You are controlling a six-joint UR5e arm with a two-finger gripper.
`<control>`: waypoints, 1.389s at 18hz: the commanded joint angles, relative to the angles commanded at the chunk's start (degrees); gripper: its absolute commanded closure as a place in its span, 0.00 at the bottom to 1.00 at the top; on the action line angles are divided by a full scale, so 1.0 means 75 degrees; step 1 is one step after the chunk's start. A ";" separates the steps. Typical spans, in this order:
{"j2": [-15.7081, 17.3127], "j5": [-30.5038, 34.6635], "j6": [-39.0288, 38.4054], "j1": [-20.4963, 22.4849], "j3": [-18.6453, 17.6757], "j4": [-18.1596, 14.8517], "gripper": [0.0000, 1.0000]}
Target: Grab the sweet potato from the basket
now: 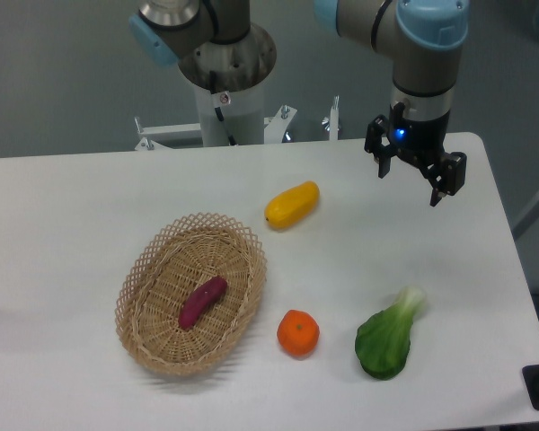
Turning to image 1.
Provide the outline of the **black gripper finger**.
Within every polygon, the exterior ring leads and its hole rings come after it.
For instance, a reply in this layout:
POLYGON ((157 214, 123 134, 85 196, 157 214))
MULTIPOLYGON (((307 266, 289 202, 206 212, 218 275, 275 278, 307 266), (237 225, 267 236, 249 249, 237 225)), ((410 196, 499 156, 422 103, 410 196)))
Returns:
POLYGON ((398 148, 389 141, 389 119, 378 115, 367 126, 364 149, 372 154, 378 164, 378 177, 382 179, 391 169, 391 160, 397 155, 398 148))
POLYGON ((435 160, 414 157, 414 166, 431 185, 430 205, 435 207, 443 198, 454 196, 465 183, 467 155, 462 152, 444 152, 435 160))

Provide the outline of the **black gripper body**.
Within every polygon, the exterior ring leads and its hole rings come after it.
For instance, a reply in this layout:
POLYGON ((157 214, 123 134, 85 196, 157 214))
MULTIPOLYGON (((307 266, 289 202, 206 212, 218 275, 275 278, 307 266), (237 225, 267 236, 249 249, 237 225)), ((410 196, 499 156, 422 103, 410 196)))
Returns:
POLYGON ((390 109, 387 139, 395 154, 417 167, 438 163, 445 153, 443 142, 450 112, 429 121, 406 119, 404 112, 402 102, 390 109))

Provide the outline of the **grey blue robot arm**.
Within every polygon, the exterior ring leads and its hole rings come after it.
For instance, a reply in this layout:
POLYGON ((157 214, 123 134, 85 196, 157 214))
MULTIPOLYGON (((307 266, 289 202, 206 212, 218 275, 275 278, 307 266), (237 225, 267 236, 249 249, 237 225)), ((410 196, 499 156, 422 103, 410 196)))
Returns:
MULTIPOLYGON (((432 188, 431 203, 454 195, 465 181, 467 158, 443 142, 462 46, 466 1, 317 1, 314 17, 336 35, 371 48, 393 63, 387 115, 373 119, 365 149, 385 176, 393 158, 418 169, 432 188)), ((229 123, 232 94, 262 83, 275 46, 251 20, 246 1, 145 1, 128 26, 161 66, 176 65, 208 99, 220 145, 242 139, 229 123)))

